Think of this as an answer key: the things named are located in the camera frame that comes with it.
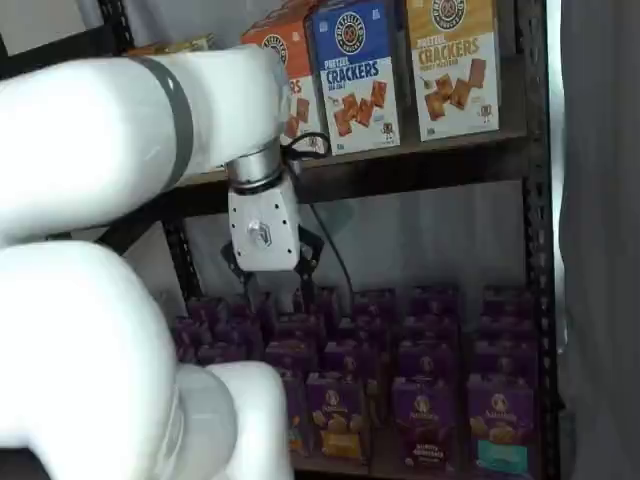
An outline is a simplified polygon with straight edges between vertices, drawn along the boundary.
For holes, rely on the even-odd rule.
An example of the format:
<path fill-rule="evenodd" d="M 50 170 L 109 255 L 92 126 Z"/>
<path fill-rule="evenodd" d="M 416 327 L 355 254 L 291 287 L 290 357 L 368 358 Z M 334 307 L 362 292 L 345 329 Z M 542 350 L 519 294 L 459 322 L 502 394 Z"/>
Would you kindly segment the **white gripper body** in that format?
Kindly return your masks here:
<path fill-rule="evenodd" d="M 293 270 L 300 258 L 299 209 L 293 183 L 240 195 L 229 191 L 229 225 L 234 256 L 249 272 Z"/>

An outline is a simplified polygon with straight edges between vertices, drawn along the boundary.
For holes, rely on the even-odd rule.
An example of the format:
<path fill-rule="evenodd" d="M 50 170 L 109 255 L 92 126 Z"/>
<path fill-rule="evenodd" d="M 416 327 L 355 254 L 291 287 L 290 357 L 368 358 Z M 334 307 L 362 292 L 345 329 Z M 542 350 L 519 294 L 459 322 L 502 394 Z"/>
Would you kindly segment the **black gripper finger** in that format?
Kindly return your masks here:
<path fill-rule="evenodd" d="M 259 283 L 254 272 L 243 270 L 236 258 L 234 246 L 231 242 L 225 243 L 221 248 L 221 256 L 228 269 L 240 282 L 243 295 L 246 300 L 258 300 L 260 295 Z"/>
<path fill-rule="evenodd" d="M 299 290 L 302 295 L 303 309 L 311 310 L 315 303 L 313 274 L 319 265 L 325 242 L 319 235 L 304 227 L 298 228 L 298 234 L 299 260 L 294 271 L 300 278 Z"/>

